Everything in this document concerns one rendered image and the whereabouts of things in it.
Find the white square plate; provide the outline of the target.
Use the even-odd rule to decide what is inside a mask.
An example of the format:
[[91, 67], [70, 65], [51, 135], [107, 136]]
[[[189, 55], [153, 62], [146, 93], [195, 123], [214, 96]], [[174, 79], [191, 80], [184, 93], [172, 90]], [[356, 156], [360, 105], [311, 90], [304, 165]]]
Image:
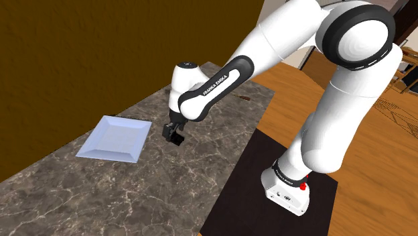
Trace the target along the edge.
[[137, 163], [151, 121], [104, 115], [76, 157]]

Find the black robot stand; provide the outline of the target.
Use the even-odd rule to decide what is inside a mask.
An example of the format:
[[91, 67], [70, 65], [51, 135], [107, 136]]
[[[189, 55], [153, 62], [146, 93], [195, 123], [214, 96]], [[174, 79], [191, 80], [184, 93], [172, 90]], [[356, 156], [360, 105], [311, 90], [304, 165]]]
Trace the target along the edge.
[[255, 130], [200, 232], [202, 236], [328, 236], [337, 181], [325, 174], [308, 176], [310, 202], [298, 217], [265, 196], [263, 170], [286, 150]]

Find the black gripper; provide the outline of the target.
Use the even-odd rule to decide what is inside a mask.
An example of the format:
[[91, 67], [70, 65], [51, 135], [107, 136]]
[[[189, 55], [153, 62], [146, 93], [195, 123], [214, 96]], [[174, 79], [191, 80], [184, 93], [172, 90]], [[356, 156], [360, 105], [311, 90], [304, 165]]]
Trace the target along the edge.
[[163, 125], [162, 136], [166, 139], [166, 141], [170, 141], [177, 146], [185, 140], [184, 136], [177, 133], [177, 128], [184, 128], [184, 125], [188, 122], [181, 113], [177, 113], [173, 110], [169, 110], [169, 119], [170, 123]]

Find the wooden shelf unit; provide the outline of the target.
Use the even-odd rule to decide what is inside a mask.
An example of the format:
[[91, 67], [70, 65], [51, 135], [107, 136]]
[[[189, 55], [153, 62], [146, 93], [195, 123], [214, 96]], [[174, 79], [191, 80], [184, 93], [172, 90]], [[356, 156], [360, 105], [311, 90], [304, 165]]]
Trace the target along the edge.
[[407, 63], [407, 66], [405, 69], [395, 72], [395, 79], [390, 83], [390, 87], [394, 87], [399, 82], [404, 82], [405, 79], [409, 80], [410, 83], [406, 82], [406, 87], [400, 92], [403, 94], [409, 92], [413, 86], [418, 86], [418, 52], [406, 46], [401, 47], [401, 49], [403, 53], [402, 61]]

